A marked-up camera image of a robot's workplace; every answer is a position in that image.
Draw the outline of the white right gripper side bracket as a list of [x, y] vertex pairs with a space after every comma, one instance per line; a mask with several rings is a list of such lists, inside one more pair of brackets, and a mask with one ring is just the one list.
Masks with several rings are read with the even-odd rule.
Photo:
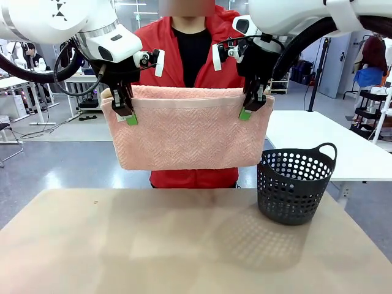
[[214, 70], [222, 70], [222, 64], [228, 59], [234, 58], [237, 63], [243, 59], [243, 55], [239, 52], [239, 46], [224, 45], [223, 43], [212, 45], [212, 60]]

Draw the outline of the white gripper side bracket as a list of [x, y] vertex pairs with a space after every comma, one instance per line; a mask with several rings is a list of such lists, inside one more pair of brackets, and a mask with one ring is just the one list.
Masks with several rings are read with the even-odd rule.
[[138, 51], [133, 55], [134, 63], [138, 71], [153, 68], [154, 75], [161, 77], [164, 71], [165, 51], [154, 49], [152, 52]]
[[222, 70], [222, 64], [228, 59], [234, 58], [237, 63], [243, 59], [243, 55], [239, 52], [239, 46], [224, 45], [223, 43], [212, 45], [212, 60], [214, 70]]

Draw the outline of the black perforated plastic basket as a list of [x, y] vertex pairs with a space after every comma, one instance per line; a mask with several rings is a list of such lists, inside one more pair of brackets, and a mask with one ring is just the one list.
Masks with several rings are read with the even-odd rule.
[[257, 204], [267, 218], [283, 225], [303, 225], [312, 220], [321, 202], [337, 157], [321, 152], [333, 143], [312, 149], [270, 149], [257, 165]]

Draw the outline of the large white table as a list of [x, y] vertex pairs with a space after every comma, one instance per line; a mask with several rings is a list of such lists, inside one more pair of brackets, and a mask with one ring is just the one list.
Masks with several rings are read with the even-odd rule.
[[337, 202], [345, 207], [354, 182], [392, 182], [392, 154], [313, 111], [274, 110], [266, 136], [275, 148], [310, 149], [322, 143], [337, 148], [332, 182], [340, 184]]

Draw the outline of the seated background person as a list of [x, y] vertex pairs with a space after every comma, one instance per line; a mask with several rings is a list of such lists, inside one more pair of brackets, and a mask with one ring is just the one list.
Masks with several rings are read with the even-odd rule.
[[40, 72], [44, 72], [47, 69], [47, 64], [44, 58], [38, 54], [33, 43], [26, 44], [25, 60], [28, 69], [38, 70]]

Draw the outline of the person in red jacket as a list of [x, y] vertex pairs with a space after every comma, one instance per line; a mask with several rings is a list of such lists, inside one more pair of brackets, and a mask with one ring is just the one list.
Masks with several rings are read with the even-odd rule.
[[227, 10], [214, 0], [186, 4], [168, 0], [169, 12], [160, 20], [136, 30], [143, 49], [165, 51], [163, 76], [150, 70], [141, 73], [140, 84], [180, 88], [241, 88], [244, 78], [230, 59], [218, 72], [214, 70], [211, 49], [229, 37], [239, 37], [232, 23], [239, 13]]

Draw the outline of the background person in dark red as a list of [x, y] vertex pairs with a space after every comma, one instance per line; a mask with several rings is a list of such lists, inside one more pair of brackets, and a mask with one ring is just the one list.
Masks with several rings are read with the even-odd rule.
[[357, 59], [354, 63], [354, 72], [362, 69], [365, 64], [368, 67], [376, 67], [383, 72], [383, 77], [386, 76], [388, 66], [385, 58], [386, 46], [384, 40], [378, 35], [370, 36], [358, 53]]

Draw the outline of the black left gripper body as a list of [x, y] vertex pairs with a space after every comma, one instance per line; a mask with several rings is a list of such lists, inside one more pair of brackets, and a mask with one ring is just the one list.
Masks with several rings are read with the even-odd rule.
[[105, 70], [102, 78], [88, 88], [88, 92], [93, 91], [99, 83], [106, 84], [113, 89], [121, 87], [124, 92], [132, 92], [131, 84], [139, 82], [140, 68], [135, 65], [133, 57], [119, 63], [99, 59], [91, 59], [89, 63], [96, 77], [99, 76], [102, 66], [105, 66]]

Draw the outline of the white office desk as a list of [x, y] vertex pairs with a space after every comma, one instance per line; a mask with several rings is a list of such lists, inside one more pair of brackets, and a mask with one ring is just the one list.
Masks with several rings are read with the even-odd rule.
[[29, 123], [31, 126], [55, 126], [48, 118], [48, 109], [57, 105], [48, 83], [36, 86], [10, 75], [0, 79], [0, 116], [8, 117], [12, 123], [38, 115], [36, 122]]

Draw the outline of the blue hanging garment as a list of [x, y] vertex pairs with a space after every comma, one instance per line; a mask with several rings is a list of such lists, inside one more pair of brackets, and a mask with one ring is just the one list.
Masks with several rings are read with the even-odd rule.
[[384, 71], [378, 67], [367, 67], [356, 72], [353, 81], [358, 84], [358, 91], [379, 86], [384, 78]]

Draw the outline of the black utility cart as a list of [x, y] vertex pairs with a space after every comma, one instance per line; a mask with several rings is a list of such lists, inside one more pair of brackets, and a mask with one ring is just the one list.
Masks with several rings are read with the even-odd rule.
[[350, 130], [365, 139], [373, 139], [387, 97], [386, 87], [360, 89]]

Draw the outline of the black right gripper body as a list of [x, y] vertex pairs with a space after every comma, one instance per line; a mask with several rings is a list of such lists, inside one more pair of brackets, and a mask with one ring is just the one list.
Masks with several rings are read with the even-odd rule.
[[261, 80], [269, 80], [277, 61], [277, 53], [265, 50], [256, 45], [250, 39], [238, 42], [238, 51], [242, 60], [237, 63], [237, 73], [240, 77], [253, 79], [259, 77]]

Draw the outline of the black light stand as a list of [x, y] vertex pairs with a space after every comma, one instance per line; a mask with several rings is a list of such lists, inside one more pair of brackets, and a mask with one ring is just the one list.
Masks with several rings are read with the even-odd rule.
[[314, 61], [315, 75], [314, 75], [313, 84], [312, 84], [312, 93], [311, 93], [311, 97], [309, 100], [309, 105], [307, 107], [305, 107], [305, 102], [306, 102], [307, 92], [309, 91], [309, 87], [311, 86], [311, 84], [308, 84], [308, 86], [306, 88], [306, 92], [304, 94], [304, 100], [303, 100], [303, 110], [306, 110], [308, 112], [313, 112], [313, 109], [314, 109], [315, 98], [317, 95], [320, 77], [321, 77], [321, 73], [323, 70], [323, 62], [325, 60], [325, 55], [326, 55], [326, 51], [329, 47], [329, 44], [330, 44], [329, 38], [322, 37], [320, 39], [320, 42], [318, 45], [318, 51], [317, 51], [315, 61]]

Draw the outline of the white left gripper side bracket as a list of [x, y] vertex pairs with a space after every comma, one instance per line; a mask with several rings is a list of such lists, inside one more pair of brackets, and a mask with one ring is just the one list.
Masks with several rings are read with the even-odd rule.
[[133, 55], [134, 63], [138, 71], [153, 68], [154, 75], [161, 77], [164, 71], [165, 51], [154, 49], [152, 52], [138, 51]]

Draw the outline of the pink towel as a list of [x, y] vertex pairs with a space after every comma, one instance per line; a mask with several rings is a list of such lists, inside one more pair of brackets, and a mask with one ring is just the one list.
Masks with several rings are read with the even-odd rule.
[[102, 99], [116, 156], [125, 170], [200, 170], [258, 164], [274, 98], [239, 119], [240, 88], [202, 89], [157, 86], [132, 88], [138, 124], [128, 125]]

